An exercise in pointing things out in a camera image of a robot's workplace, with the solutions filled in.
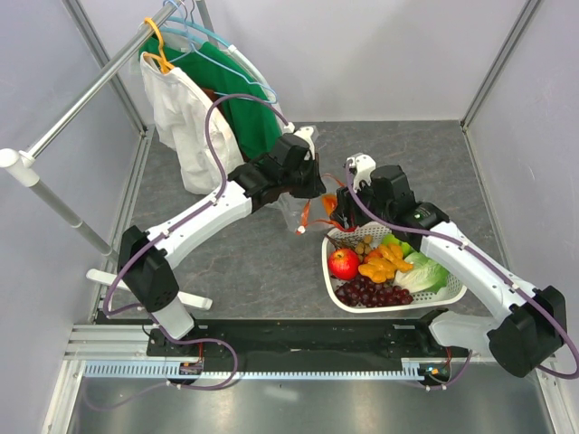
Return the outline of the red yellow mango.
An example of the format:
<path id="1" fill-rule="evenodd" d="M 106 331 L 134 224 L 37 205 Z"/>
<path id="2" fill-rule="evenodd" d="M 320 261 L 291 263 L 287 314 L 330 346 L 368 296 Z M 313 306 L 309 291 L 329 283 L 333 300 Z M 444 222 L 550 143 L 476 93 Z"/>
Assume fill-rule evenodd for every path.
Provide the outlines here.
<path id="1" fill-rule="evenodd" d="M 320 197 L 320 201 L 327 217 L 330 217 L 332 212 L 337 208 L 337 196 L 333 193 L 326 193 Z"/>

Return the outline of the clear zip top bag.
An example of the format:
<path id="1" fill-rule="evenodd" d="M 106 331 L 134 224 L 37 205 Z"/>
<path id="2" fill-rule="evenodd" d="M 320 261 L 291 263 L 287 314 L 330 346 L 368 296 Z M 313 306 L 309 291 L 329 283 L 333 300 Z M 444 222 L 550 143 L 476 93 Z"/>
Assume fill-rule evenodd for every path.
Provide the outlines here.
<path id="1" fill-rule="evenodd" d="M 286 127 L 282 135 L 293 134 L 293 132 L 290 132 L 290 128 Z M 317 150 L 316 159 L 319 163 L 321 179 L 326 186 L 326 192 L 323 194 L 336 194 L 337 189 L 344 187 L 345 184 L 336 176 L 329 173 L 323 173 L 320 170 L 320 157 Z M 313 199 L 301 199 L 295 198 L 289 193 L 283 193 L 280 195 L 275 205 L 281 210 L 288 229 L 298 235 L 303 234 L 306 231 L 327 231 L 330 229 L 337 229 L 338 223 L 332 221 L 330 217 L 327 217 L 324 211 L 320 201 L 321 196 Z"/>

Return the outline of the brown longan cluster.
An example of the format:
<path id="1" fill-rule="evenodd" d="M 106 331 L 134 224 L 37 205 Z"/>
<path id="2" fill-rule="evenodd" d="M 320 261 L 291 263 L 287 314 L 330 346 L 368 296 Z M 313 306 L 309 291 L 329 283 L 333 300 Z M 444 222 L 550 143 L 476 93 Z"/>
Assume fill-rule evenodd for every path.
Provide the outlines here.
<path id="1" fill-rule="evenodd" d="M 371 236 L 360 237 L 345 237 L 337 238 L 327 235 L 326 239 L 337 249 L 350 249 L 356 255 L 365 257 L 372 251 L 371 242 L 373 238 Z"/>

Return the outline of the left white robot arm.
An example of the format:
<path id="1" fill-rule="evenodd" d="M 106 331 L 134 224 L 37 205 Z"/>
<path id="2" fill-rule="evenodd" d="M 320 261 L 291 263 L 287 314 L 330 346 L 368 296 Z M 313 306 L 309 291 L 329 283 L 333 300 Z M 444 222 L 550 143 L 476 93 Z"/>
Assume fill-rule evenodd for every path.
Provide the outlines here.
<path id="1" fill-rule="evenodd" d="M 165 329 L 179 355 L 198 346 L 195 321 L 178 298 L 175 268 L 218 231 L 288 193 L 312 199 L 325 193 L 314 142 L 315 127 L 279 137 L 273 149 L 235 168 L 226 182 L 176 217 L 146 231 L 136 226 L 121 238 L 118 276 Z"/>

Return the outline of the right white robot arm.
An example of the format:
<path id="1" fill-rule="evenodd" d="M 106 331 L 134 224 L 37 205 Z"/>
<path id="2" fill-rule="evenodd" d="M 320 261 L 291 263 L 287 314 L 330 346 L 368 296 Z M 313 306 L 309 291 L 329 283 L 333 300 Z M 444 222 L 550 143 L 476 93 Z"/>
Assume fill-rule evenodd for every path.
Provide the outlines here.
<path id="1" fill-rule="evenodd" d="M 567 346 L 565 297 L 543 289 L 502 267 L 472 243 L 439 207 L 416 200 L 398 165 L 376 166 L 367 155 L 345 163 L 346 187 L 337 193 L 333 218 L 347 228 L 376 222 L 401 241 L 447 269 L 486 307 L 490 315 L 465 316 L 445 311 L 414 333 L 416 349 L 436 355 L 456 346 L 489 355 L 508 373 L 522 378 Z"/>

